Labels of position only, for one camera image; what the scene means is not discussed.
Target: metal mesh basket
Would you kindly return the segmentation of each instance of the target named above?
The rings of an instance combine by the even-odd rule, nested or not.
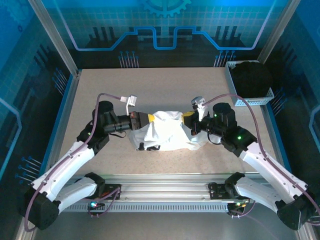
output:
[[[226,82],[229,87],[229,91],[231,94],[237,94],[234,81],[232,80],[231,73],[230,73],[230,68],[233,69],[235,68],[236,64],[241,64],[243,62],[254,62],[254,63],[259,63],[257,60],[249,60],[249,61],[227,61],[225,65],[225,78]],[[275,97],[274,93],[272,92],[272,89],[269,88],[269,91],[267,92],[265,97],[255,97],[255,98],[245,98],[245,100],[249,103],[250,106],[255,106],[255,105],[266,105],[271,99]],[[231,97],[232,102],[235,107],[240,107],[240,106],[245,106],[246,104],[236,98],[236,97]]]

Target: beige table surface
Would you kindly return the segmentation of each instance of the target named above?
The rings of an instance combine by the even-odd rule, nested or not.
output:
[[[60,156],[69,150],[80,131],[92,119],[96,98],[101,92],[119,97],[136,95],[136,106],[129,110],[154,113],[160,110],[188,112],[192,110],[191,100],[194,97],[203,96],[208,101],[229,90],[222,67],[84,69]],[[115,114],[126,114],[125,103],[104,96],[101,99],[113,103]],[[235,110],[238,124],[256,136],[254,122],[246,107],[234,107],[229,97],[218,102],[229,103]],[[274,157],[261,108],[254,106],[253,110],[264,148]],[[128,137],[120,139],[110,136],[110,142],[77,174],[222,174],[237,171],[256,172],[223,146],[207,143],[196,151],[136,151]]]

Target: crumpled white fabric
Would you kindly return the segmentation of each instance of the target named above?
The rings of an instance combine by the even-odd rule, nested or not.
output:
[[[129,139],[135,149],[144,143],[149,147],[158,147],[159,151],[178,149],[197,150],[208,142],[207,133],[200,132],[192,136],[191,130],[183,124],[182,112],[157,111],[153,114],[154,121],[139,130],[130,132]]]

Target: white robotic arm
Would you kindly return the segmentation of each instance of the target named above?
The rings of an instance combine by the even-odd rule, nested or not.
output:
[[[53,165],[50,170],[48,170],[45,174],[37,178],[32,182],[32,187],[34,189],[38,189],[41,183],[44,181],[46,176],[55,168],[65,157],[74,152],[77,148],[79,148],[83,144],[82,141],[76,141],[70,150]],[[63,188],[63,186],[69,181],[69,179],[88,161],[90,161],[95,156],[94,150],[92,148],[88,148],[88,145],[85,145],[77,154],[74,156],[70,156],[69,160],[64,164],[60,165],[59,168],[54,171],[53,175],[50,177],[48,181],[46,181],[46,185],[42,187],[40,193],[46,193],[46,197],[53,202],[56,200],[59,192]]]
[[[128,106],[134,106],[136,98],[131,95],[120,99],[122,102],[127,101],[127,114],[121,116],[114,113],[111,102],[100,101],[98,103],[92,113],[92,116],[95,116],[93,121],[90,121],[81,131],[70,150],[46,173],[35,179],[30,186],[21,189],[18,211],[26,217],[26,220],[43,230],[50,226],[65,208],[75,202],[83,198],[107,198],[109,191],[105,180],[92,172],[76,183],[63,187],[79,168],[90,161],[109,142],[109,134],[137,130],[149,124],[152,118],[148,114],[128,112]]]
[[[183,119],[184,124],[191,129],[191,134],[196,135],[205,131],[208,133],[208,138],[209,135],[215,136],[215,144],[220,142],[229,152],[256,169],[273,187],[272,189],[257,184],[237,172],[225,181],[223,188],[218,188],[215,183],[214,187],[209,185],[209,190],[215,193],[220,191],[219,189],[226,189],[232,197],[237,195],[253,199],[276,212],[289,228],[298,230],[318,210],[316,194],[310,191],[304,181],[288,172],[265,150],[261,150],[262,145],[257,138],[248,130],[238,126],[235,111],[228,103],[221,102],[214,105],[213,117],[209,114],[203,116],[202,106],[206,106],[206,103],[201,104],[199,110],[193,107],[194,114],[188,114]]]

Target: white connector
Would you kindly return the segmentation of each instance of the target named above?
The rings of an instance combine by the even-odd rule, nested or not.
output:
[[[207,106],[203,106],[206,103],[206,100],[202,96],[197,96],[191,100],[192,106],[197,107],[197,111],[199,113],[199,121],[202,121],[206,114]]]
[[[130,95],[129,97],[122,96],[120,102],[126,103],[125,110],[126,115],[129,116],[129,107],[134,107],[136,105],[137,96]]]

